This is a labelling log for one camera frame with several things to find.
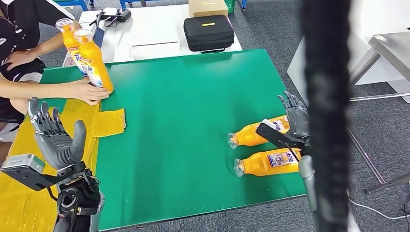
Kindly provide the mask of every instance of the yellow bottle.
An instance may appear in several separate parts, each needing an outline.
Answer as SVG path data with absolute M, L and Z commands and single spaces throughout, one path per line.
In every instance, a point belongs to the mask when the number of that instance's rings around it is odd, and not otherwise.
M 279 116 L 270 119 L 269 121 L 273 122 L 277 130 L 286 133 L 290 126 L 288 122 L 288 118 L 286 116 Z M 235 149 L 239 145 L 246 145 L 246 146 L 255 146 L 259 144 L 267 143 L 268 141 L 256 133 L 256 129 L 258 128 L 260 122 L 250 124 L 245 126 L 242 130 L 236 133 L 229 133 L 228 134 L 228 144 L 232 149 Z
M 74 38 L 74 22 L 69 18 L 62 18 L 56 23 L 56 28 L 63 35 L 63 42 L 81 74 L 87 77 L 84 64 L 81 62 L 80 43 Z
M 292 148 L 298 159 L 300 150 Z M 298 172 L 298 162 L 287 148 L 258 152 L 247 159 L 235 159 L 234 169 L 237 176 L 254 174 L 257 176 Z
M 102 60 L 101 50 L 92 40 L 92 33 L 87 29 L 78 29 L 74 32 L 74 37 L 80 42 L 81 61 L 87 67 L 91 83 L 113 91 L 113 83 Z

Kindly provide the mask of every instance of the yellow cloth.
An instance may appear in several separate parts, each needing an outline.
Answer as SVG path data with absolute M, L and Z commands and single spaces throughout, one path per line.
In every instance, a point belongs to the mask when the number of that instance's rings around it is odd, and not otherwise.
M 100 105 L 89 106 L 83 101 L 68 99 L 60 116 L 65 130 L 73 137 L 74 122 L 83 120 L 87 128 L 87 138 L 83 161 L 93 172 L 97 161 L 98 137 L 124 132 L 124 109 L 100 112 Z M 21 124 L 9 156 L 32 153 L 43 159 L 34 141 L 34 129 L 28 118 Z M 43 174 L 56 175 L 49 165 Z M 52 187 L 54 196 L 57 190 Z M 0 173 L 0 231 L 5 232 L 50 232 L 57 217 L 56 202 L 46 189 L 33 191 Z

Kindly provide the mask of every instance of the black zipper case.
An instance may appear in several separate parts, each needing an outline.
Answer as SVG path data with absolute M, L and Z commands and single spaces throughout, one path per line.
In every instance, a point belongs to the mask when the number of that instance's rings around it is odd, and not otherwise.
M 234 29 L 224 15 L 187 18 L 184 32 L 192 52 L 220 52 L 234 43 Z

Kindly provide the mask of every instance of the bottle label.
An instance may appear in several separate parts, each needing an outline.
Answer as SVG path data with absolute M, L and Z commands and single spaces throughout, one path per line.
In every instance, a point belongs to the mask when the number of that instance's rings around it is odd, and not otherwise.
M 285 130 L 285 126 L 283 125 L 283 122 L 281 120 L 269 121 L 267 119 L 264 119 L 262 122 L 266 125 L 269 125 L 270 127 L 272 127 L 273 129 L 279 132 L 282 132 Z
M 292 153 L 290 151 L 284 153 L 273 153 L 268 155 L 269 163 L 272 168 L 280 167 L 286 164 L 295 163 Z
M 87 76 L 89 77 L 91 83 L 96 87 L 103 87 L 101 77 L 97 70 L 93 67 L 92 61 L 85 57 L 81 57 L 81 60 L 85 64 Z
M 84 63 L 81 61 L 80 48 L 79 47 L 69 47 L 68 51 L 70 52 L 71 57 L 73 58 L 75 64 L 77 65 L 83 77 L 88 77 L 87 72 L 86 72 L 86 67 Z
M 283 131 L 285 130 L 285 126 L 283 125 L 281 120 L 275 120 L 272 122 L 276 126 L 277 131 Z

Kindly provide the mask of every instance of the bottle cap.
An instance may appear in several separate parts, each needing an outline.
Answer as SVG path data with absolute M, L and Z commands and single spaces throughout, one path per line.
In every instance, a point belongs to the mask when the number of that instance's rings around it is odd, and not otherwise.
M 232 149 L 235 149 L 239 145 L 238 142 L 238 137 L 235 133 L 228 133 L 228 144 Z
M 234 160 L 234 169 L 237 176 L 241 177 L 245 174 L 245 165 L 243 160 L 235 159 Z
M 92 33 L 87 29 L 78 29 L 74 32 L 74 37 L 80 43 L 87 43 L 92 41 Z
M 62 18 L 56 23 L 56 28 L 61 32 L 74 31 L 74 22 L 69 18 Z

